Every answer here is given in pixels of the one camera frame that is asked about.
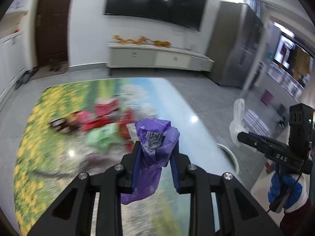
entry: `stainless steel refrigerator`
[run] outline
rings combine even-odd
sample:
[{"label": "stainless steel refrigerator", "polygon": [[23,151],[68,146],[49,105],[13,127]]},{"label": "stainless steel refrigerator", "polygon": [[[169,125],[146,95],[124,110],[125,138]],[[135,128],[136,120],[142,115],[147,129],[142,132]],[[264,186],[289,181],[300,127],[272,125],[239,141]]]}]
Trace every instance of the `stainless steel refrigerator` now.
[{"label": "stainless steel refrigerator", "polygon": [[215,64],[208,77],[242,88],[253,64],[263,23],[246,4],[221,2],[207,56]]}]

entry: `wall-mounted tv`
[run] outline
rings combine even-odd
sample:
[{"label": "wall-mounted tv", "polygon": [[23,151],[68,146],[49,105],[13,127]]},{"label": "wall-mounted tv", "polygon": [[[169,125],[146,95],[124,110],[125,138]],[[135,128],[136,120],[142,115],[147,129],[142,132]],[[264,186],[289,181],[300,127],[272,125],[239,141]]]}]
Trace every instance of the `wall-mounted tv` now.
[{"label": "wall-mounted tv", "polygon": [[154,18],[199,30],[206,0],[107,0],[105,15]]}]

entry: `wooden door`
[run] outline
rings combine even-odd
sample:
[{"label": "wooden door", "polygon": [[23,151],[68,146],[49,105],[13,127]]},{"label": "wooden door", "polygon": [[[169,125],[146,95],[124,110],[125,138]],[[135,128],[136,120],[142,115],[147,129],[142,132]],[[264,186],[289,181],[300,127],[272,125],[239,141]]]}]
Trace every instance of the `wooden door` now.
[{"label": "wooden door", "polygon": [[70,0],[38,0],[36,53],[38,66],[68,61],[67,25]]}]

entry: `person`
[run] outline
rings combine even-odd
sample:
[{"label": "person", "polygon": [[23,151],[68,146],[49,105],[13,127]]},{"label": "person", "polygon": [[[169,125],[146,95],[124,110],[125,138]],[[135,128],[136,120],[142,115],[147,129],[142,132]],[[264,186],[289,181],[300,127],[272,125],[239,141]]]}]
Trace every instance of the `person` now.
[{"label": "person", "polygon": [[274,166],[275,173],[271,178],[271,186],[268,192],[268,201],[272,203],[280,195],[281,183],[293,187],[286,203],[284,204],[284,217],[280,223],[280,229],[285,236],[292,236],[298,229],[311,209],[311,201],[306,192],[306,182],[303,174],[298,182],[299,175],[284,174],[281,177],[278,173],[278,165]]}]

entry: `blue glove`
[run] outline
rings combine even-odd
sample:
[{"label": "blue glove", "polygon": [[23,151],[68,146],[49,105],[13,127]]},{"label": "blue glove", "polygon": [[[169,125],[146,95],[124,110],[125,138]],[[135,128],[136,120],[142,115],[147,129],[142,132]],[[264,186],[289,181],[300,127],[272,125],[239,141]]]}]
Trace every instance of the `blue glove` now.
[{"label": "blue glove", "polygon": [[268,201],[270,203],[274,202],[275,198],[280,194],[282,183],[288,187],[292,187],[295,184],[283,208],[285,212],[289,213],[302,207],[306,203],[308,195],[306,193],[306,183],[303,175],[296,183],[298,177],[299,175],[295,174],[284,174],[281,179],[277,170],[275,170],[268,192]]}]

